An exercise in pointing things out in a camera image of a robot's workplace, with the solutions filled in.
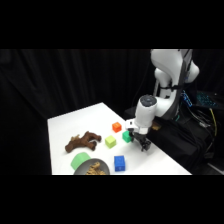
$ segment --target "green cube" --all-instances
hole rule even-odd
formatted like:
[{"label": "green cube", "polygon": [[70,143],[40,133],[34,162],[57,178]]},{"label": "green cube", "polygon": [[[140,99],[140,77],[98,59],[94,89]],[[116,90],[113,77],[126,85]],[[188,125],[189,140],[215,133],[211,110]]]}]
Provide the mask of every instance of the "green cube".
[{"label": "green cube", "polygon": [[113,148],[116,145],[116,139],[111,135],[105,139],[105,143],[109,149]]},{"label": "green cube", "polygon": [[129,143],[129,142],[131,141],[131,136],[129,135],[129,131],[124,132],[122,136],[123,136],[123,139],[124,139],[127,143]]}]

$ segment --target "black cable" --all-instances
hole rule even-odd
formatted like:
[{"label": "black cable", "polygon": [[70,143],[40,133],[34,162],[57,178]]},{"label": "black cable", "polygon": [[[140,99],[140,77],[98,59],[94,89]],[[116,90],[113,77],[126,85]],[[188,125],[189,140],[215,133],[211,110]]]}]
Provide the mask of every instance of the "black cable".
[{"label": "black cable", "polygon": [[212,136],[212,134],[211,134],[211,132],[208,130],[208,128],[211,128],[211,130],[212,130],[212,132],[215,132],[215,130],[213,130],[212,129],[212,125],[210,125],[210,124],[207,124],[206,122],[204,123],[205,125],[209,125],[207,128],[205,127],[205,130],[209,133],[209,135],[210,135],[210,137],[211,137],[211,141],[212,141],[212,144],[211,144],[211,146],[213,145],[213,143],[214,143],[214,140],[215,140],[215,136]]},{"label": "black cable", "polygon": [[206,115],[206,117],[209,119],[207,119],[207,118],[205,118],[204,117],[204,113],[203,112],[199,112],[200,113],[200,115],[198,115],[198,114],[195,114],[195,116],[197,116],[198,118],[200,118],[205,124],[207,124],[207,125],[209,125],[209,126],[213,126],[213,124],[214,124],[214,122],[213,122],[213,120],[212,120],[212,118],[211,117],[209,117],[209,116],[207,116]]},{"label": "black cable", "polygon": [[209,133],[209,135],[210,135],[210,137],[211,137],[211,144],[209,145],[209,147],[207,148],[207,150],[206,150],[206,153],[208,153],[208,151],[209,151],[209,149],[211,149],[211,147],[213,147],[213,149],[214,149],[214,153],[215,153],[215,151],[216,151],[216,148],[215,148],[215,136],[212,136],[212,134],[211,134],[211,132],[207,129],[207,128],[205,128],[205,130]]},{"label": "black cable", "polygon": [[141,83],[141,85],[140,85],[138,91],[136,92],[136,94],[135,94],[135,96],[134,96],[134,99],[133,99],[133,101],[132,101],[131,108],[134,106],[135,98],[136,98],[136,96],[137,96],[139,90],[142,88],[142,85],[143,85],[143,83],[144,83],[144,81],[145,81],[145,78],[146,78],[146,75],[147,75],[147,72],[148,72],[148,68],[147,68],[147,70],[146,70],[146,72],[145,72],[145,75],[144,75],[144,77],[143,77],[143,79],[142,79],[142,83]]},{"label": "black cable", "polygon": [[189,126],[188,122],[186,122],[186,118],[185,118],[185,116],[184,116],[184,114],[183,114],[182,110],[180,110],[180,113],[182,114],[182,116],[183,116],[183,118],[184,118],[184,120],[185,120],[185,123],[186,123],[186,124],[187,124],[187,126],[188,126],[188,130],[191,132],[191,135],[192,135],[192,137],[193,137],[193,139],[194,139],[194,141],[195,141],[196,148],[197,148],[197,150],[198,150],[198,151],[199,151],[199,153],[200,153],[200,149],[198,148],[198,143],[197,143],[197,140],[196,140],[196,138],[195,138],[194,134],[192,133],[191,128],[190,128],[190,126]]},{"label": "black cable", "polygon": [[[207,117],[207,118],[210,120],[210,122],[211,122],[212,125],[214,124],[213,119],[212,119],[209,115],[203,113],[203,112],[200,111],[200,110],[197,110],[197,112],[199,112],[200,114],[203,114],[203,116]],[[221,123],[220,123],[219,121],[217,121],[217,124],[219,125],[220,128],[222,127],[222,125],[221,125]]]},{"label": "black cable", "polygon": [[209,126],[209,124],[207,124],[206,122],[204,122],[203,120],[201,120],[196,114],[194,114],[189,107],[187,107],[187,109],[191,113],[191,115],[193,116],[194,119],[197,119],[202,124],[204,124],[206,126]]},{"label": "black cable", "polygon": [[197,118],[195,118],[193,115],[192,115],[192,117],[193,117],[193,119],[194,119],[195,121],[197,121],[197,122],[199,122],[199,123],[203,123],[203,124],[204,124],[204,122],[201,122],[200,120],[198,120]]}]

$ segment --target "white table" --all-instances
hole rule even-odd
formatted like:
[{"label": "white table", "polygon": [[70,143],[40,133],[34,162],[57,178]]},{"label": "white table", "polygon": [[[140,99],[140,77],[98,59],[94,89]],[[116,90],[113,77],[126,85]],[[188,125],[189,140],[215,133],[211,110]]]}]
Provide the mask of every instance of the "white table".
[{"label": "white table", "polygon": [[[112,124],[116,122],[122,125],[121,132],[112,130]],[[141,152],[141,146],[136,140],[134,143],[126,143],[122,139],[125,121],[103,103],[49,119],[48,131],[53,175],[73,175],[71,162],[81,152],[105,161],[111,175],[190,175],[154,144],[148,152]],[[68,154],[65,145],[71,137],[78,134],[82,137],[86,131],[102,136],[96,150],[93,152],[88,148],[77,148]],[[105,138],[110,135],[117,140],[117,145],[112,149],[105,144]],[[114,156],[120,155],[125,157],[126,171],[117,173],[114,170]]]}]

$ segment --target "toy block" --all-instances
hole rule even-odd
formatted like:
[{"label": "toy block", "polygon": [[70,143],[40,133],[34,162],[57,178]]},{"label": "toy block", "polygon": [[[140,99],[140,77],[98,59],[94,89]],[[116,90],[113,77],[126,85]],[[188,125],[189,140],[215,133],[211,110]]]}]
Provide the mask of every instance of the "toy block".
[{"label": "toy block", "polygon": [[109,149],[113,148],[116,145],[116,139],[111,135],[105,139],[105,143]]},{"label": "toy block", "polygon": [[122,134],[123,139],[129,143],[131,141],[131,136],[129,135],[129,131],[126,131]]},{"label": "toy block", "polygon": [[119,124],[118,122],[112,125],[113,130],[117,133],[119,131],[121,131],[121,124]]},{"label": "toy block", "polygon": [[124,156],[115,156],[114,166],[115,166],[115,172],[125,171]]}]

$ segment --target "bowl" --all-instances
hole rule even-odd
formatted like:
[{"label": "bowl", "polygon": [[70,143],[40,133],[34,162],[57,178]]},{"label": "bowl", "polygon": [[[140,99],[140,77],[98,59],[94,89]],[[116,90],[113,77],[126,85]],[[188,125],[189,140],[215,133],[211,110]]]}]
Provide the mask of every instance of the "bowl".
[{"label": "bowl", "polygon": [[106,175],[110,175],[110,170],[107,164],[101,159],[90,159],[82,163],[77,170],[75,171],[74,175],[86,175],[87,171],[89,170],[90,166],[94,165],[96,162],[100,163],[100,170],[105,172]]},{"label": "bowl", "polygon": [[91,159],[91,157],[87,153],[85,152],[79,153],[72,160],[71,166],[74,170],[76,170],[82,163],[84,163],[89,159]]}]

